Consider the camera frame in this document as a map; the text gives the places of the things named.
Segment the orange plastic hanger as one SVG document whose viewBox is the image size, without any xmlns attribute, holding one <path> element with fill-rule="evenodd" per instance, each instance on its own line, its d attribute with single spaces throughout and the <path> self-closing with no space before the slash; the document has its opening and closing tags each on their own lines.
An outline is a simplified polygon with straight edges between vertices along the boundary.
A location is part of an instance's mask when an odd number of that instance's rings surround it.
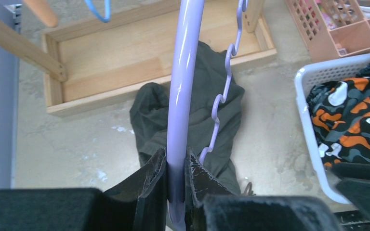
<svg viewBox="0 0 370 231">
<path fill-rule="evenodd" d="M 23 0 L 23 4 L 25 4 L 47 27 L 58 26 L 58 17 L 49 6 L 47 0 Z"/>
</svg>

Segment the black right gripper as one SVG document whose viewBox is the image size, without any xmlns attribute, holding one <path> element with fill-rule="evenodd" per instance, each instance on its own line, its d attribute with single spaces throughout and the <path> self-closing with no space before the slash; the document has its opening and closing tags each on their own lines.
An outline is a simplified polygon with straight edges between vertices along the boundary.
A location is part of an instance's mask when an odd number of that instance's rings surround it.
<svg viewBox="0 0 370 231">
<path fill-rule="evenodd" d="M 370 220 L 370 165 L 338 163 L 331 170 L 340 179 L 336 189 Z"/>
</svg>

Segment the orange camouflage shorts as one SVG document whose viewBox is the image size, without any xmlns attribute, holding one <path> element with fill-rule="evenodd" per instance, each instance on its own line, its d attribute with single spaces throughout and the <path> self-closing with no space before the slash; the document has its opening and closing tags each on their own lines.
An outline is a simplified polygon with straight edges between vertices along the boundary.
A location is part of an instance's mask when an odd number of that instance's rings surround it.
<svg viewBox="0 0 370 231">
<path fill-rule="evenodd" d="M 325 167 L 370 164 L 370 63 L 354 77 L 315 85 L 306 102 Z"/>
</svg>

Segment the olive green shorts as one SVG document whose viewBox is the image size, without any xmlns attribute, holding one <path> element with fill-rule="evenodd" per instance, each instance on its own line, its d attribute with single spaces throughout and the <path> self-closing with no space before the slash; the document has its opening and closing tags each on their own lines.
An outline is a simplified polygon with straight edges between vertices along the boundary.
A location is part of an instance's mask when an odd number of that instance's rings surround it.
<svg viewBox="0 0 370 231">
<path fill-rule="evenodd" d="M 224 51 L 216 52 L 204 42 L 198 44 L 187 137 L 188 147 L 196 154 L 201 154 L 211 141 L 214 128 L 212 106 L 226 82 L 225 55 Z M 220 127 L 214 149 L 206 154 L 203 162 L 219 182 L 237 194 L 240 186 L 231 152 L 241 124 L 244 92 L 234 80 L 231 81 L 226 102 L 218 107 Z M 130 121 L 141 165 L 167 145 L 168 109 L 169 97 L 162 85 L 151 82 L 138 90 L 130 109 Z"/>
</svg>

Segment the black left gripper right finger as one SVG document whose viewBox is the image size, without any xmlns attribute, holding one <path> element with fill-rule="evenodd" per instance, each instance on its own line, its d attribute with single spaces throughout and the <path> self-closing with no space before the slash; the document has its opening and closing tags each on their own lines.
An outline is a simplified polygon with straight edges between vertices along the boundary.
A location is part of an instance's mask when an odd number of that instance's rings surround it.
<svg viewBox="0 0 370 231">
<path fill-rule="evenodd" d="M 185 159 L 187 231 L 342 231 L 328 206 L 308 196 L 235 195 L 200 162 Z"/>
</svg>

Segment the purple plastic hanger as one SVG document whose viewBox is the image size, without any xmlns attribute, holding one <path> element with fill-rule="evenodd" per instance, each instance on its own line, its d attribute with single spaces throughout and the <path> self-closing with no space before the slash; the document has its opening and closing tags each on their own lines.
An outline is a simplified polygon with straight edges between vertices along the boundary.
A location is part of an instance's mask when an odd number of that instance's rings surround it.
<svg viewBox="0 0 370 231">
<path fill-rule="evenodd" d="M 175 230 L 185 227 L 185 156 L 194 68 L 204 1 L 180 4 L 170 85 L 167 163 L 168 212 Z"/>
</svg>

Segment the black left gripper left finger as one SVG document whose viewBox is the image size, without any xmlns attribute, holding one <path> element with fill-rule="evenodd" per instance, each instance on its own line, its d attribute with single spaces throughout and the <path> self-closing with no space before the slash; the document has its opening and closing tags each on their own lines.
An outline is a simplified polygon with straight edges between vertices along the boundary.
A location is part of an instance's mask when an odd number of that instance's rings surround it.
<svg viewBox="0 0 370 231">
<path fill-rule="evenodd" d="M 114 187 L 0 190 L 0 231 L 163 231 L 167 161 L 160 149 Z"/>
</svg>

